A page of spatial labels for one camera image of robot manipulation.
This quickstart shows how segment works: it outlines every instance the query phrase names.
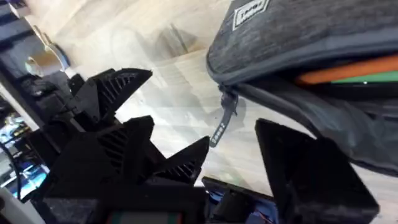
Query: gray backpack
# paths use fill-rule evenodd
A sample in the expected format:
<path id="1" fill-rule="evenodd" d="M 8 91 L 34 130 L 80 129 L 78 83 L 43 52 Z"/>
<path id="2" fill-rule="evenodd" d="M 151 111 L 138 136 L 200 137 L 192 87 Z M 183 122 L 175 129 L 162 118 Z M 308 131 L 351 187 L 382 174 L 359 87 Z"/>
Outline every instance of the gray backpack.
<path id="1" fill-rule="evenodd" d="M 334 140 L 353 162 L 398 174 L 398 84 L 303 88 L 309 71 L 398 53 L 396 0 L 235 0 L 207 55 L 224 93 L 224 118 L 239 96 Z"/>

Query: zipper pull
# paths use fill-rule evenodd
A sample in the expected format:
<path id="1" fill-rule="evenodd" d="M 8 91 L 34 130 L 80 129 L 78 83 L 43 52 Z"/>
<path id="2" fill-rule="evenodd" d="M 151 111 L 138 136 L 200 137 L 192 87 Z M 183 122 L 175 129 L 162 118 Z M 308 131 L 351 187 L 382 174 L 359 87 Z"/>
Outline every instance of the zipper pull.
<path id="1" fill-rule="evenodd" d="M 238 106 L 238 96 L 228 91 L 224 91 L 221 98 L 221 105 L 224 108 L 224 115 L 218 125 L 213 137 L 210 139 L 210 147 L 216 147 L 221 137 L 223 136 L 225 129 L 228 127 L 229 121 L 233 114 L 237 116 L 236 107 Z"/>

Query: wooden floor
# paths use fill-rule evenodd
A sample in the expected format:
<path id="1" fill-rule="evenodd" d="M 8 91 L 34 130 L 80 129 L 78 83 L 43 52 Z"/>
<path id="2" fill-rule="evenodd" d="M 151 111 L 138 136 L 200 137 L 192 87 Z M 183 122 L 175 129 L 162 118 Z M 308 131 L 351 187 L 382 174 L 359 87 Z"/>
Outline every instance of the wooden floor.
<path id="1" fill-rule="evenodd" d="M 154 144 L 170 156 L 212 135 L 223 111 L 205 54 L 231 1 L 227 0 L 27 0 L 37 25 L 67 53 L 72 69 L 89 78 L 108 68 L 151 69 L 154 76 L 117 113 L 152 115 Z M 291 119 L 240 99 L 202 175 L 271 194 L 254 132 L 266 118 L 307 132 Z M 398 222 L 398 179 L 356 168 L 381 205 L 374 223 Z"/>

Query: backpack label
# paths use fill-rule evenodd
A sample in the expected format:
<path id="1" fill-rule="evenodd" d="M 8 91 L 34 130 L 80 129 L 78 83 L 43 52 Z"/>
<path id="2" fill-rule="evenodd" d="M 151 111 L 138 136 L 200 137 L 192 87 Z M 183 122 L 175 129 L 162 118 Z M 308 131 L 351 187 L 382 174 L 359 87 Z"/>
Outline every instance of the backpack label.
<path id="1" fill-rule="evenodd" d="M 240 25 L 244 24 L 255 15 L 264 12 L 267 9 L 268 4 L 269 0 L 253 0 L 235 9 L 232 30 L 236 30 Z"/>

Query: orange strap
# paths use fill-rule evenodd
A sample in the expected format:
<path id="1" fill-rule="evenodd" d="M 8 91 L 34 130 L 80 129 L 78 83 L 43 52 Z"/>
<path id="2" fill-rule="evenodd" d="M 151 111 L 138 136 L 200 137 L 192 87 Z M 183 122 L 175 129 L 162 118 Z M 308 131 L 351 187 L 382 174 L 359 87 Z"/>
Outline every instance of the orange strap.
<path id="1" fill-rule="evenodd" d="M 391 72 L 398 70 L 398 55 L 353 63 L 336 68 L 328 68 L 315 72 L 308 72 L 296 79 L 297 83 L 314 85 L 327 83 L 345 78 L 359 77 L 363 75 Z"/>

